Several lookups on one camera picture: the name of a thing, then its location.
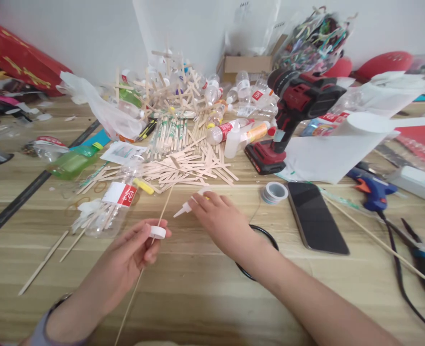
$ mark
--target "cardboard box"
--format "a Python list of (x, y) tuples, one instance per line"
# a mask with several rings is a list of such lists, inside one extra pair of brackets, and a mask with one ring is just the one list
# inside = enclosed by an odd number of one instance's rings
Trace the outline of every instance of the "cardboard box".
[(281, 35), (270, 55), (255, 57), (222, 56), (217, 66), (218, 74), (223, 66), (223, 73), (220, 79), (221, 82), (230, 82), (234, 84), (236, 75), (239, 71), (247, 71), (251, 82), (257, 80), (259, 74), (271, 72), (273, 70), (273, 58), (279, 52), (279, 49), (287, 37), (287, 35)]

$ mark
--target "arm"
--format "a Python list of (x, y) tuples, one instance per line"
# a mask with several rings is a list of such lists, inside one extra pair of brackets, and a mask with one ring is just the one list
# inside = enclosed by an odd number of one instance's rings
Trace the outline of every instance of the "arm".
[[(49, 315), (44, 332), (54, 345), (83, 342), (100, 322), (122, 301), (137, 281), (142, 269), (155, 263), (160, 240), (149, 238), (151, 225), (158, 219), (142, 220), (115, 239), (98, 259), (72, 296)], [(167, 221), (160, 226), (171, 236)], [(30, 346), (27, 338), (21, 346)]]
[(189, 201), (212, 240), (294, 314), (318, 345), (400, 345), (390, 333), (276, 251), (225, 196)]

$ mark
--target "smartphone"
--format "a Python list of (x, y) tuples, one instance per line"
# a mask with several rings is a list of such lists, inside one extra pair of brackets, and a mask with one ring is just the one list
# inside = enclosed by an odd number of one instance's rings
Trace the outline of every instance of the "smartphone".
[(314, 184), (288, 183), (289, 202), (304, 245), (311, 250), (349, 255), (345, 240)]

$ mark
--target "wooden tabletop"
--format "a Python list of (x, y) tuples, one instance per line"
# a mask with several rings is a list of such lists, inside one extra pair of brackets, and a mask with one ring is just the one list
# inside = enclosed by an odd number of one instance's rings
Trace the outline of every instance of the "wooden tabletop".
[[(95, 119), (87, 105), (76, 106), (67, 99), (54, 100), (47, 111), (53, 118), (35, 122), (34, 135), (54, 136), (67, 145)], [(72, 115), (77, 119), (64, 121)], [(367, 160), (389, 167), (375, 153)], [(240, 179), (236, 187), (224, 185), (221, 180), (209, 179), (208, 183), (217, 193), (227, 195), (249, 218), (255, 214), (252, 223), (274, 236), (284, 256), (358, 306), (404, 344), (425, 345), (425, 326), (401, 297), (388, 253), (331, 206), (351, 255), (341, 257), (306, 249), (289, 202), (284, 200), (276, 206), (260, 203), (260, 188), (269, 181), (281, 180), (256, 174), (243, 153), (227, 162)], [(41, 160), (20, 153), (0, 165), (0, 212), (44, 167)], [(363, 195), (353, 189), (354, 185), (354, 181), (344, 178), (339, 185), (322, 186), (332, 194), (360, 203)], [(51, 177), (0, 229), (0, 342), (18, 342), (32, 332), (41, 315), (57, 298), (79, 285), (110, 243), (83, 237), (59, 263), (74, 240), (74, 236), (68, 236), (25, 294), (17, 296), (49, 248), (78, 217), (75, 207), (81, 196), (73, 195), (73, 188), (72, 183)], [(141, 279), (119, 345), (134, 345), (141, 340), (201, 345), (313, 345), (291, 313), (259, 284), (242, 275), (191, 213), (172, 218), (196, 190), (195, 186), (176, 185), (172, 193), (165, 218), (173, 237), (164, 241), (157, 263)], [(91, 190), (85, 197), (92, 200), (103, 193)], [(405, 217), (425, 241), (425, 201), (408, 192), (404, 194), (407, 198), (389, 197), (386, 214), (395, 223)], [(142, 192), (131, 207), (128, 224), (158, 217), (166, 198), (167, 194), (149, 196)], [(388, 243), (387, 232), (377, 221), (355, 211), (348, 213)], [(399, 240), (398, 251), (411, 261)], [(409, 298), (425, 316), (422, 286), (408, 270), (404, 269), (403, 274)], [(92, 336), (93, 345), (114, 343), (128, 302), (126, 297), (99, 326)]]

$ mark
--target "cordless drill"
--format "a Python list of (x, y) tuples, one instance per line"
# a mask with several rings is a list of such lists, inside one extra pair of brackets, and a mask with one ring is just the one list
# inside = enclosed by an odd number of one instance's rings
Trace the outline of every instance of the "cordless drill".
[(248, 144), (244, 149), (260, 175), (281, 172), (286, 164), (286, 146), (303, 120), (323, 116), (345, 93), (336, 78), (314, 73), (277, 69), (268, 77), (268, 86), (280, 97), (275, 117), (278, 129), (272, 140)]

